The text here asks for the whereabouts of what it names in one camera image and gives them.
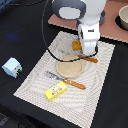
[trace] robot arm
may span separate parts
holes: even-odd
[[[78,36],[84,55],[95,51],[100,39],[99,20],[107,0],[53,0],[54,14],[65,20],[77,20]]]

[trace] wooden handle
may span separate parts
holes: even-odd
[[[97,63],[98,62],[98,60],[97,59],[94,59],[94,58],[84,58],[84,60],[91,61],[91,62],[94,62],[94,63]]]
[[[67,84],[73,85],[77,88],[80,88],[80,89],[86,89],[86,87],[84,85],[76,83],[76,82],[68,80],[68,79],[64,79],[64,82],[67,83]]]

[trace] black cable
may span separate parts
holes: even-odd
[[[47,43],[46,43],[46,41],[45,41],[44,32],[43,32],[43,30],[44,30],[44,27],[43,27],[44,21],[43,21],[43,19],[44,19],[44,13],[45,13],[46,6],[47,6],[48,2],[49,2],[49,0],[46,1],[45,6],[44,6],[44,9],[43,9],[43,14],[42,14],[42,36],[43,36],[43,40],[44,40],[45,46],[46,46],[48,52],[50,53],[50,55],[51,55],[54,59],[56,59],[56,60],[58,60],[58,61],[60,61],[60,62],[73,62],[73,61],[77,61],[77,60],[80,60],[80,59],[84,59],[84,58],[89,58],[89,57],[95,56],[95,55],[98,53],[98,46],[97,46],[97,45],[96,45],[96,47],[95,47],[95,53],[94,53],[93,55],[85,56],[85,57],[78,58],[78,59],[74,59],[74,60],[70,60],[70,61],[63,61],[63,60],[60,60],[60,59],[56,58],[56,57],[50,52],[50,50],[49,50],[49,48],[48,48],[48,46],[47,46]]]
[[[31,5],[39,4],[42,1],[44,1],[44,0],[39,0],[39,1],[31,3],[31,4],[0,4],[0,5],[6,5],[6,6],[31,6]]]

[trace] table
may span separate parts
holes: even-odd
[[[30,3],[36,0],[16,0]],[[0,68],[0,105],[39,120],[53,128],[79,128],[56,115],[13,96],[46,50],[41,33],[44,2],[33,6],[8,6],[0,12],[0,66],[16,58],[23,68],[15,79]],[[53,14],[51,1],[44,17],[44,34],[48,45],[59,31],[76,34],[76,31],[49,25]],[[101,38],[115,45],[91,128],[128,127],[128,44]]]

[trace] placemat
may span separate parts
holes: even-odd
[[[50,50],[56,57],[65,54],[78,55],[80,51],[72,50],[72,41],[77,36],[59,32],[50,45]],[[44,75],[44,71],[51,71],[59,76],[55,70],[56,60],[46,51],[23,84],[14,93],[31,104],[47,110],[82,128],[91,126],[98,99],[102,90],[105,76],[113,54],[114,45],[99,41],[99,52],[95,56],[98,63],[83,60],[85,69],[81,76],[72,79],[86,86],[85,90],[67,85],[67,91],[48,101],[44,91],[57,84],[58,80],[51,80]]]

